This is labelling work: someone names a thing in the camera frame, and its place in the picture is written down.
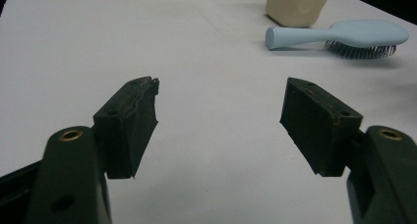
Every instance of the white surface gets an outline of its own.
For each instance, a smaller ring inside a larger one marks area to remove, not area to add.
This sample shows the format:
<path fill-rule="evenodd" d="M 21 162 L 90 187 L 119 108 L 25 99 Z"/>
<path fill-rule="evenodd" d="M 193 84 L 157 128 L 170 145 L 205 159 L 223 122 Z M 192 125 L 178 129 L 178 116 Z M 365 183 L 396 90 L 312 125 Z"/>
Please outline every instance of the white surface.
<path fill-rule="evenodd" d="M 328 0 L 314 28 L 385 19 L 409 40 L 386 59 L 322 43 L 270 52 L 266 0 L 8 0 L 0 19 L 0 175 L 56 131 L 92 126 L 125 82 L 160 79 L 159 124 L 135 180 L 109 181 L 114 223 L 352 223 L 345 180 L 315 176 L 278 123 L 286 79 L 314 82 L 417 139 L 417 28 Z"/>

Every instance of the light blue hairbrush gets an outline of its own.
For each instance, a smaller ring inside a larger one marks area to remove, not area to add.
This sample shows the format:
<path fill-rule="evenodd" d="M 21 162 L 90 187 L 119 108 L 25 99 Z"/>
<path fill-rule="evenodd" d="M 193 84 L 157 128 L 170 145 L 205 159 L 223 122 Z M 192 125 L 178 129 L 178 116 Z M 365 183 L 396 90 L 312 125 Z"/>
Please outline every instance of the light blue hairbrush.
<path fill-rule="evenodd" d="M 405 28 L 382 20 L 340 21 L 329 29 L 272 27 L 265 37 L 269 50 L 325 41 L 329 51 L 347 59 L 387 57 L 407 39 Z"/>

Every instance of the hairbrush bristles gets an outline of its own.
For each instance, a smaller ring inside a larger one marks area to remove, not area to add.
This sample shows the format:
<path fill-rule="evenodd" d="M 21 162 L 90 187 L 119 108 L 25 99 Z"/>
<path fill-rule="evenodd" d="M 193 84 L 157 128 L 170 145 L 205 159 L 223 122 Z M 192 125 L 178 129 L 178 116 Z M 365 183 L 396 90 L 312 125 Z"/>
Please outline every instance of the hairbrush bristles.
<path fill-rule="evenodd" d="M 326 47 L 330 52 L 345 59 L 378 59 L 391 56 L 396 50 L 396 45 L 357 48 L 335 40 L 326 41 Z"/>

